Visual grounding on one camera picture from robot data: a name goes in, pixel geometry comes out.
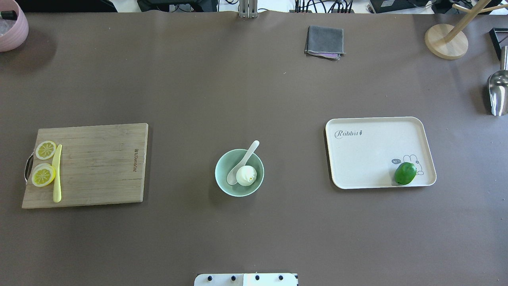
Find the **mint green bowl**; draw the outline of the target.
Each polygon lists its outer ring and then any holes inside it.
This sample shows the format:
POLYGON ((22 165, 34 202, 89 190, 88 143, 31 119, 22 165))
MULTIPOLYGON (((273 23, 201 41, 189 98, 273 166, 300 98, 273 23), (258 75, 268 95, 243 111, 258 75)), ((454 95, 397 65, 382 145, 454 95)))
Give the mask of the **mint green bowl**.
POLYGON ((243 156, 246 149, 234 149, 226 152, 218 159, 215 166, 215 180, 218 187, 226 194, 232 197, 247 197, 258 190, 264 180, 265 169, 261 159, 257 154, 249 157, 246 165, 252 166, 256 170, 256 181, 250 186, 241 186, 240 184, 230 185, 227 183, 227 174, 236 166, 243 156))

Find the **wooden mug tree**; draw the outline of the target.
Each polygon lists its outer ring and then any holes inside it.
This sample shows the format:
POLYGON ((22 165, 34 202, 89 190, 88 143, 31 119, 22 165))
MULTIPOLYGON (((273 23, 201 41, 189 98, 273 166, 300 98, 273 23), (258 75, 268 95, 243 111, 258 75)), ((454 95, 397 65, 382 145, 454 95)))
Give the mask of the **wooden mug tree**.
POLYGON ((471 9, 454 4, 452 7, 463 11, 464 17, 455 27, 450 24, 436 24, 430 27, 424 36, 426 47, 436 56, 447 60, 455 60, 464 56, 468 50, 468 39, 462 30, 468 23, 480 13, 508 7, 505 4, 486 8, 489 2, 489 0, 480 0, 471 9))

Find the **metal scoop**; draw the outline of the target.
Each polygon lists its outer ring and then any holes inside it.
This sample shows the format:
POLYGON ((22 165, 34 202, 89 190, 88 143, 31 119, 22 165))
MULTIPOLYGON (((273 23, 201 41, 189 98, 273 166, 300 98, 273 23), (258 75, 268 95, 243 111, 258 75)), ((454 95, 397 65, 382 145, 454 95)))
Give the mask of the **metal scoop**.
POLYGON ((508 112, 508 62, 507 46, 502 47, 500 55, 500 70, 488 77, 488 91, 491 103, 491 113, 494 116, 504 116, 508 112))

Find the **lemon slice stack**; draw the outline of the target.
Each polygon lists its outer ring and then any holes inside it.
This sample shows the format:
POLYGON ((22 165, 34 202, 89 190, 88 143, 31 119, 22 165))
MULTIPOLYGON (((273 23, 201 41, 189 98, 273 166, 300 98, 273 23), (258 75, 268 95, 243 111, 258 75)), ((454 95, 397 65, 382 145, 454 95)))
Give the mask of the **lemon slice stack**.
POLYGON ((49 163, 37 165, 31 172, 31 181, 36 187, 49 185, 56 177, 56 169, 49 163))

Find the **white rabbit tray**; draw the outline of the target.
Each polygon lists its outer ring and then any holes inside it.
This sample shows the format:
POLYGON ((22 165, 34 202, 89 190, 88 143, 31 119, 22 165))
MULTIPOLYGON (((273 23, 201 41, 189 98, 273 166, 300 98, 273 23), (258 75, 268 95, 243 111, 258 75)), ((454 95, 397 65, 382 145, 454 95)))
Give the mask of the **white rabbit tray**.
POLYGON ((395 172, 405 162, 416 168, 408 186, 437 180, 424 125, 413 116, 331 119, 325 138, 331 179, 341 189, 399 187, 395 172))

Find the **yellow plastic knife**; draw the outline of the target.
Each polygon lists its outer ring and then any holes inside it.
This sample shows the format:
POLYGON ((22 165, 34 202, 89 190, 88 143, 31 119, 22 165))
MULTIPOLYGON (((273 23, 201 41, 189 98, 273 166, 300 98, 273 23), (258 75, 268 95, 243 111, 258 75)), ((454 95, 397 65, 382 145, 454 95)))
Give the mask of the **yellow plastic knife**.
POLYGON ((62 199, 62 189, 60 182, 60 161, 62 154, 62 145, 59 144, 53 155, 52 167, 55 169, 55 177, 53 179, 53 202, 58 203, 62 199))

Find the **aluminium frame post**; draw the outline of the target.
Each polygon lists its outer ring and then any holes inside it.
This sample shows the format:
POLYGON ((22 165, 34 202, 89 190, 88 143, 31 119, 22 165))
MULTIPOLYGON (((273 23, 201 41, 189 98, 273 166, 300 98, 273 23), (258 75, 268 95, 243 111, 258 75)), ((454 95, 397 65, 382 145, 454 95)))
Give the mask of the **aluminium frame post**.
POLYGON ((258 18, 257 0, 239 0, 240 18, 258 18))

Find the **green lime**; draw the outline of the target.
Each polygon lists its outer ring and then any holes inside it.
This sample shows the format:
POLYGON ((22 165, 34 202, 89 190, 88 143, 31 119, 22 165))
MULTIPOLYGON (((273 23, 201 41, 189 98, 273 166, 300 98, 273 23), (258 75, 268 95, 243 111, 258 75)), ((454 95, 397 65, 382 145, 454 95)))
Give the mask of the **green lime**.
POLYGON ((395 182, 399 185, 408 185, 413 181, 417 172, 417 168, 413 163, 401 163, 394 174, 395 182))

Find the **white ceramic spoon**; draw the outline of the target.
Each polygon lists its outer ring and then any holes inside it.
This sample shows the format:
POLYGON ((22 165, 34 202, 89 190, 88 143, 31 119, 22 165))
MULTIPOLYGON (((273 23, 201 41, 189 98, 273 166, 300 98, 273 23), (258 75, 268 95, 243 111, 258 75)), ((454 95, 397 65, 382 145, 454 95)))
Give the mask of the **white ceramic spoon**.
POLYGON ((246 151, 243 158, 240 160, 238 164, 236 164, 230 172, 227 174, 226 180, 229 185, 235 185, 238 180, 236 178, 238 170, 240 170, 241 167, 245 166, 248 159, 254 154, 255 150, 258 148, 260 142, 259 141, 253 141, 249 149, 246 151))

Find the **lemon slice near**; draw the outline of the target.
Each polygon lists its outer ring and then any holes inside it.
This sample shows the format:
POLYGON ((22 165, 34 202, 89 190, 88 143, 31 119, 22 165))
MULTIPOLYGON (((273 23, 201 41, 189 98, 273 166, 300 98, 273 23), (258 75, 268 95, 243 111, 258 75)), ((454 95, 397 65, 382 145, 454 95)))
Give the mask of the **lemon slice near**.
POLYGON ((53 157, 53 155, 56 153, 57 148, 58 147, 56 146, 55 142, 43 141, 36 147, 34 154, 40 160, 47 160, 53 157))

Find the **white steamed bun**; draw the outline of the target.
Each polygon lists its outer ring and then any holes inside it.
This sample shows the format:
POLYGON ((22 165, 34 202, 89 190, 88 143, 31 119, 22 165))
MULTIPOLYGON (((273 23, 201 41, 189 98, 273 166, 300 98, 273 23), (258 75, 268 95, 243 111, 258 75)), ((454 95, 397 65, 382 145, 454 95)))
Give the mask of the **white steamed bun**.
POLYGON ((250 186, 256 181, 256 169, 250 165, 244 165, 236 173, 236 180, 241 186, 250 186))

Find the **pink bowl with ice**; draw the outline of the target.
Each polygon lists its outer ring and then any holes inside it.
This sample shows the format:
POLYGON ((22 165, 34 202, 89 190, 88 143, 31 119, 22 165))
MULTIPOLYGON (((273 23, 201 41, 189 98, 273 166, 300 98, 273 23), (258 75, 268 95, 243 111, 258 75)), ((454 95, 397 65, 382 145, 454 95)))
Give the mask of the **pink bowl with ice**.
POLYGON ((29 25, 24 11, 15 0, 2 0, 0 2, 2 12, 14 11, 17 15, 16 20, 8 23, 8 29, 1 28, 0 52, 11 51, 22 45, 27 39, 29 25))

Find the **grey folded cloth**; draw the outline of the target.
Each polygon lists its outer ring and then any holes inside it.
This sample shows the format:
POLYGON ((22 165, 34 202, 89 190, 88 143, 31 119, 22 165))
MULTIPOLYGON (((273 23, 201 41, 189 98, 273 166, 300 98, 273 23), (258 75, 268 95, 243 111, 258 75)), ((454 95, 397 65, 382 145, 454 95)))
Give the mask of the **grey folded cloth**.
POLYGON ((304 52, 331 60, 339 60, 344 51, 344 29, 310 25, 304 52))

